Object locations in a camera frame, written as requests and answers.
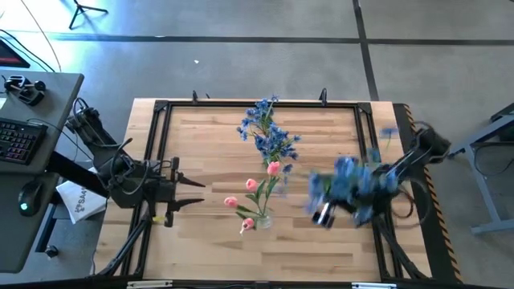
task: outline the pink tulip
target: pink tulip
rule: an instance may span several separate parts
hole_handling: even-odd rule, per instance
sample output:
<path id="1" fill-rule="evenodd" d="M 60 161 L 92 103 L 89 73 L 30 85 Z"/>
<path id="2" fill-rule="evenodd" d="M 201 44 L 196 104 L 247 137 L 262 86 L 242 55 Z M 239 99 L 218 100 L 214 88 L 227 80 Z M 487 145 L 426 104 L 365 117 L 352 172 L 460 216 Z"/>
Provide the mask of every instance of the pink tulip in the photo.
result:
<path id="1" fill-rule="evenodd" d="M 272 161 L 267 167 L 267 174 L 270 176 L 276 176 L 280 171 L 280 163 L 278 161 Z"/>
<path id="2" fill-rule="evenodd" d="M 243 220 L 243 224 L 241 225 L 240 234 L 243 234 L 243 231 L 250 230 L 254 227 L 254 220 L 252 218 L 246 218 Z"/>
<path id="3" fill-rule="evenodd" d="M 257 186 L 259 184 L 257 184 L 257 181 L 253 180 L 253 179 L 248 179 L 247 181 L 247 190 L 251 191 L 251 192 L 255 192 L 257 190 Z"/>
<path id="4" fill-rule="evenodd" d="M 229 208 L 236 208 L 238 206 L 238 199 L 235 197 L 228 197 L 225 199 L 225 206 Z"/>

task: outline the hazard tape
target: hazard tape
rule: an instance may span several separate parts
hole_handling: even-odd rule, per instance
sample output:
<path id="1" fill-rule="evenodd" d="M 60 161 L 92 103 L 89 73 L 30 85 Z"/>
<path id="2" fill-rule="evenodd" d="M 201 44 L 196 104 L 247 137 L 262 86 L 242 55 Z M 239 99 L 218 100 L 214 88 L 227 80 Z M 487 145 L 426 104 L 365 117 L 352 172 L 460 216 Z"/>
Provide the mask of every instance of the hazard tape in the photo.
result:
<path id="1" fill-rule="evenodd" d="M 407 118 L 409 118 L 410 128 L 413 132 L 415 132 L 416 127 L 414 125 L 414 118 L 412 117 L 412 113 L 410 112 L 410 108 L 408 105 L 404 104 Z M 444 243 L 448 249 L 448 255 L 450 256 L 451 265 L 454 268 L 455 277 L 458 281 L 463 282 L 463 276 L 460 274 L 459 264 L 457 263 L 457 259 L 455 258 L 455 252 L 453 251 L 453 246 L 451 245 L 450 235 L 448 234 L 447 225 L 444 222 L 443 212 L 441 211 L 441 206 L 439 204 L 439 200 L 437 198 L 437 194 L 435 193 L 434 182 L 432 181 L 432 177 L 430 176 L 430 172 L 426 167 L 424 168 L 426 183 L 428 184 L 428 191 L 432 196 L 432 201 L 434 203 L 435 214 L 439 219 L 439 226 L 441 227 L 441 231 L 443 232 Z"/>

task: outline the butcher block tabletop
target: butcher block tabletop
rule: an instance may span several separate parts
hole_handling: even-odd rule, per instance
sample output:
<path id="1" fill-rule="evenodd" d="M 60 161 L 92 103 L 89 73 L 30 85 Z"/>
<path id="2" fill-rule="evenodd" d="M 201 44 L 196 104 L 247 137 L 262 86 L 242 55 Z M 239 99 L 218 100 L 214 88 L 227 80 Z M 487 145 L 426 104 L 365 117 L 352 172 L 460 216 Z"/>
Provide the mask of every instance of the butcher block tabletop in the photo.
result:
<path id="1" fill-rule="evenodd" d="M 133 138 L 125 151 L 143 159 L 156 99 L 135 99 L 125 139 Z M 371 102 L 375 130 L 396 126 L 393 104 Z M 224 206 L 235 196 L 244 197 L 245 182 L 266 177 L 263 161 L 253 141 L 242 141 L 236 132 L 244 108 L 173 107 L 165 147 L 165 160 L 180 157 L 179 170 L 205 188 L 178 185 L 177 199 L 200 197 L 205 201 L 183 207 L 175 214 L 172 228 L 154 222 L 149 240 L 145 279 L 269 280 L 269 281 L 379 281 L 377 256 L 371 226 L 354 228 L 349 214 L 337 210 L 331 230 L 314 226 L 304 206 L 308 200 L 305 176 L 312 170 L 330 172 L 340 155 L 359 156 L 353 111 L 343 108 L 276 108 L 274 121 L 291 135 L 301 135 L 295 144 L 300 157 L 291 161 L 293 174 L 285 196 L 272 195 L 268 206 L 273 224 L 265 230 L 239 234 L 241 219 Z M 369 131 L 362 117 L 366 140 Z M 164 114 L 157 125 L 152 159 L 157 158 Z M 381 157 L 394 162 L 403 155 L 397 136 L 378 140 Z M 166 204 L 157 204 L 164 216 Z M 406 215 L 410 203 L 397 197 L 393 209 Z M 97 270 L 105 267 L 121 248 L 129 232 L 133 210 L 120 209 L 108 201 L 104 224 L 96 248 Z M 394 218 L 398 243 L 425 275 L 430 276 L 422 231 L 415 212 L 407 219 Z M 388 268 L 389 247 L 384 241 Z M 139 243 L 131 268 L 135 268 Z"/>

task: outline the concrete floor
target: concrete floor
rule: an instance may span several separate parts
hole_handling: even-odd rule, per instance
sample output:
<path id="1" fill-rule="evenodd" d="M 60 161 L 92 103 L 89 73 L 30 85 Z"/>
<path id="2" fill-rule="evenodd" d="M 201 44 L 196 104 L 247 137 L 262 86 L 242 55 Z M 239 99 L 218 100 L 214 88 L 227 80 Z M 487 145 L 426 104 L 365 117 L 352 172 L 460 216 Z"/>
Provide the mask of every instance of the concrete floor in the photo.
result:
<path id="1" fill-rule="evenodd" d="M 67 29 L 70 2 L 26 0 L 43 29 L 55 33 L 358 37 L 352 0 L 152 0 L 152 5 L 148 0 L 84 0 L 109 9 L 109 14 L 91 11 L 88 21 L 79 16 L 73 31 Z M 514 39 L 514 3 L 508 0 L 360 4 L 369 38 Z M 57 67 L 23 6 L 4 1 L 1 9 L 5 14 L 0 27 Z M 195 89 L 218 98 L 275 93 L 284 99 L 314 99 L 325 87 L 331 100 L 370 99 L 359 44 L 51 41 L 63 71 L 85 75 L 80 96 L 100 110 L 117 140 L 124 136 L 135 97 L 189 97 Z M 491 114 L 513 100 L 514 46 L 370 45 L 369 54 L 379 99 L 409 104 L 416 119 L 430 122 L 455 142 L 482 128 Z M 37 65 L 31 69 L 40 70 Z M 69 157 L 75 153 L 66 139 L 58 150 Z M 512 151 L 504 155 L 512 158 Z M 430 171 L 465 282 L 512 287 L 514 230 L 478 237 L 469 230 L 489 222 L 469 165 L 457 157 Z M 506 218 L 514 217 L 514 195 L 508 192 L 512 172 L 492 180 L 498 209 Z M 31 254 L 21 273 L 1 274 L 0 283 L 87 275 L 100 219 L 74 226 L 58 221 L 51 243 L 62 255 L 47 260 Z M 43 270 L 36 273 L 35 268 Z"/>

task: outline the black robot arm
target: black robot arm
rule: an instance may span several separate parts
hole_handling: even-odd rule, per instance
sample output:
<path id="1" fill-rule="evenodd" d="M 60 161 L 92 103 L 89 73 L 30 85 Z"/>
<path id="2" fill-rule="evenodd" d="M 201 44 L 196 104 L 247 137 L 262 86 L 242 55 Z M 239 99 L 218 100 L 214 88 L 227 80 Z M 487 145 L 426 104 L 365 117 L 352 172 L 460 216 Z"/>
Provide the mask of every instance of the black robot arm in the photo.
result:
<path id="1" fill-rule="evenodd" d="M 381 165 L 376 168 L 372 172 L 373 179 L 378 181 L 381 176 L 394 173 L 398 179 L 398 184 L 401 184 L 409 178 L 412 168 L 436 164 L 444 160 L 451 145 L 450 141 L 441 137 L 430 125 L 423 122 L 418 123 L 421 124 L 422 127 L 415 132 L 409 151 L 394 164 Z M 358 199 L 357 195 L 355 198 L 358 199 L 361 204 L 372 206 L 373 216 L 378 217 L 382 216 L 389 209 L 391 201 L 399 194 L 399 190 L 395 193 L 374 191 L 371 195 L 367 196 L 366 199 Z M 351 214 L 357 212 L 357 207 L 350 205 L 347 201 L 330 199 L 329 196 L 327 196 L 323 209 L 315 212 L 312 216 L 313 222 L 329 229 L 334 221 L 333 211 L 337 207 Z"/>
<path id="2" fill-rule="evenodd" d="M 156 202 L 168 204 L 165 213 L 165 226 L 173 225 L 173 212 L 203 199 L 175 200 L 178 183 L 205 187 L 179 173 L 178 157 L 170 163 L 170 178 L 161 175 L 161 166 L 150 160 L 133 160 L 123 148 L 132 141 L 117 144 L 105 131 L 99 118 L 100 114 L 90 108 L 84 100 L 77 98 L 73 113 L 67 118 L 66 127 L 77 134 L 93 155 L 93 166 L 102 186 L 120 208 L 132 208 L 143 201 L 149 205 L 150 217 L 155 217 Z"/>

